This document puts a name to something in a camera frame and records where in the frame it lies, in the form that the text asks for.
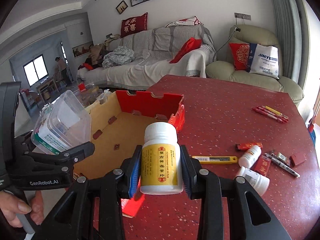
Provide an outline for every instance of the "red table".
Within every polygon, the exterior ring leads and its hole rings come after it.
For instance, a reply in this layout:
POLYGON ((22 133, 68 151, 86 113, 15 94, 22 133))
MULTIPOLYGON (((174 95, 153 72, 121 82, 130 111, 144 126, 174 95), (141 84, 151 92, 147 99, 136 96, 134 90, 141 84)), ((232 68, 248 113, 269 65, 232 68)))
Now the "red table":
MULTIPOLYGON (((267 175, 270 185, 262 197, 292 240, 304 239, 320 214, 320 171, 312 140, 288 94, 235 82, 171 75, 149 90, 185 95, 186 122, 178 143, 185 144, 190 155, 240 157, 235 144, 251 141, 262 142, 262 152, 275 149, 285 155, 304 153, 307 161, 295 168, 301 175, 298 179, 271 165, 267 175), (270 106, 290 120, 282 124, 257 114, 251 110, 257 105, 270 106)), ((230 179, 239 170, 238 164, 203 167, 230 179)), ((194 240, 200 202, 189 200, 185 192, 146 195, 137 217, 124 217, 126 238, 194 240)), ((228 227, 226 206, 224 209, 228 227)), ((225 239, 229 239, 227 229, 225 239)))

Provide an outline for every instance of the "screw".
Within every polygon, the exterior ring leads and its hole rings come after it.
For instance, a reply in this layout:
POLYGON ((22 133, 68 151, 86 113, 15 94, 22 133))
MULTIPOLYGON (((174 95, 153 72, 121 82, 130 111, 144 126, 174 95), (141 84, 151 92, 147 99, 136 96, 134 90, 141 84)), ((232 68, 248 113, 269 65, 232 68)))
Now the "screw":
POLYGON ((208 171, 207 169, 201 169, 201 170, 199 170, 199 173, 200 173, 201 175, 208 175, 208 174, 209 174, 209 171, 208 171))
POLYGON ((84 176, 81 176, 81 177, 79 177, 79 178, 77 179, 77 182, 78 182, 78 183, 84 183, 85 180, 86 180, 86 178, 85 178, 84 176))
POLYGON ((238 183, 244 183, 245 182, 245 179, 244 179, 244 177, 241 177, 241 176, 238 176, 237 178, 236 178, 236 181, 238 182, 238 183))
POLYGON ((121 174, 122 174, 122 170, 121 170, 121 169, 114 169, 114 170, 113 170, 113 174, 115 174, 115 175, 121 175, 121 174))

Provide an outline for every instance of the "cap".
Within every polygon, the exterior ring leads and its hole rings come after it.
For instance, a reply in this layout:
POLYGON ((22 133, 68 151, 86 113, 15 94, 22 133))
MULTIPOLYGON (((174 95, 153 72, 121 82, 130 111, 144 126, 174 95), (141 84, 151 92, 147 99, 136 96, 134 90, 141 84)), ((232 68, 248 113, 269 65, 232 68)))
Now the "cap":
POLYGON ((167 122, 152 123, 146 128, 144 142, 154 139, 168 139, 177 142, 177 131, 172 124, 167 122))

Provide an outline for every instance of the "finger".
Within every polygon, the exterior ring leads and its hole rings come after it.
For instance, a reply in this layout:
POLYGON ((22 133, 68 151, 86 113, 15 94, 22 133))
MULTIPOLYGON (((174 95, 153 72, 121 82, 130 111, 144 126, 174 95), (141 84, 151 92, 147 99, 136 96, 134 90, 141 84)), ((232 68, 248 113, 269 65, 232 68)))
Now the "finger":
POLYGON ((14 228, 22 228, 22 224, 21 224, 20 220, 17 217, 15 217, 11 221, 8 221, 8 223, 14 228))
POLYGON ((41 213, 32 213, 30 217, 37 225, 40 225, 44 220, 44 216, 41 213))
POLYGON ((16 214, 10 210, 7 209, 1 209, 4 217, 8 220, 8 221, 12 221, 16 218, 16 214))
POLYGON ((31 208, 35 213, 43 212, 43 198, 41 191, 36 191, 36 196, 31 200, 31 208))
POLYGON ((25 202, 12 194, 1 191, 0 199, 2 209, 20 214, 28 214, 32 210, 25 202))

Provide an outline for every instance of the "red pillow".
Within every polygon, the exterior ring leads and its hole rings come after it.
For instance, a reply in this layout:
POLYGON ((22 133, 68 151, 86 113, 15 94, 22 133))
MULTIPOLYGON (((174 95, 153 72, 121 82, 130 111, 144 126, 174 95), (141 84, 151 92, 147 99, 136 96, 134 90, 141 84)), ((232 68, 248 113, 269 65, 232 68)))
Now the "red pillow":
POLYGON ((82 64, 87 70, 94 70, 94 68, 90 65, 90 64, 88 64, 88 63, 83 63, 82 64))
POLYGON ((250 45, 246 43, 229 43, 236 70, 247 70, 250 45))
POLYGON ((189 53, 190 51, 193 51, 194 49, 199 49, 201 46, 202 40, 196 40, 195 38, 191 37, 180 49, 178 54, 174 57, 173 60, 170 61, 170 63, 178 63, 179 60, 189 53))
POLYGON ((121 38, 147 30, 148 13, 122 20, 121 38))

